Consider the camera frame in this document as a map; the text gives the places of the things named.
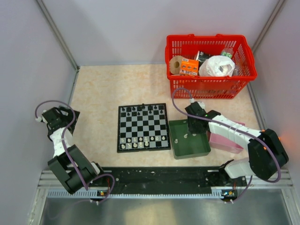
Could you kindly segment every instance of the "pink box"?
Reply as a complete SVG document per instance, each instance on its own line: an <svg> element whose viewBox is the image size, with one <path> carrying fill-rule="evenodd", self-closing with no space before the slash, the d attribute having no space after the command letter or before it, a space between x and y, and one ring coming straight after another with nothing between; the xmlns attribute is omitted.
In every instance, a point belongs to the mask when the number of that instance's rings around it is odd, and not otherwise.
<svg viewBox="0 0 300 225"><path fill-rule="evenodd" d="M210 146L212 148L228 151L234 154L239 154L241 151L243 151L243 147L221 135L208 133L208 139L210 140Z"/></svg>

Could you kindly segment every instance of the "chessboard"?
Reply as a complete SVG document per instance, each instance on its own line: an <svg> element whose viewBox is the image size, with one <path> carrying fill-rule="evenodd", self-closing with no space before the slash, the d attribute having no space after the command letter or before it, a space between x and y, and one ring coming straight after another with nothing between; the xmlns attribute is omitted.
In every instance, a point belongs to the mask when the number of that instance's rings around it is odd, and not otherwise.
<svg viewBox="0 0 300 225"><path fill-rule="evenodd" d="M118 153L170 149L165 103L119 106Z"/></svg>

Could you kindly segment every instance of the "white plastic bag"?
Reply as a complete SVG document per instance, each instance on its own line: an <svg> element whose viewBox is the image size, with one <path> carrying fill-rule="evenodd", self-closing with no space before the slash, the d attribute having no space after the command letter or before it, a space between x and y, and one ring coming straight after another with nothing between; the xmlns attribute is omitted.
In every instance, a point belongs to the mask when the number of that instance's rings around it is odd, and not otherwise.
<svg viewBox="0 0 300 225"><path fill-rule="evenodd" d="M200 76L232 76L235 64L227 56L215 55L199 68Z"/></svg>

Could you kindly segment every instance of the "red basket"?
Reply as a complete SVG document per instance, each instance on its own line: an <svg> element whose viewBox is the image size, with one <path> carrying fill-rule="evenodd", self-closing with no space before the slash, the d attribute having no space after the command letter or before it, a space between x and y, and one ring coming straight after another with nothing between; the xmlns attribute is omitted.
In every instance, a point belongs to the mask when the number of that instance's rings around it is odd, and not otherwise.
<svg viewBox="0 0 300 225"><path fill-rule="evenodd" d="M239 75L226 77L203 76L176 76L170 72L170 60L181 55L194 59L198 51L210 55L220 55L225 47L233 48L235 65L239 68ZM167 77L170 80L171 95L176 88L183 87L192 93L194 98L234 98L249 81L257 77L254 67L254 57L246 38L242 35L195 36L169 35L165 48L165 62L167 64ZM175 98L189 98L188 94L179 90Z"/></svg>

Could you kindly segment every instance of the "orange box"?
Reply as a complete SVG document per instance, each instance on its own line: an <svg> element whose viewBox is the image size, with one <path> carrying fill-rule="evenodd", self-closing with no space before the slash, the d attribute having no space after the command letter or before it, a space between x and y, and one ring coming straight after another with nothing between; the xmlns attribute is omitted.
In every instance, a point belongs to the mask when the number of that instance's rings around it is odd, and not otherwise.
<svg viewBox="0 0 300 225"><path fill-rule="evenodd" d="M179 75L197 76L198 69L199 69L199 61L198 60L182 59Z"/></svg>

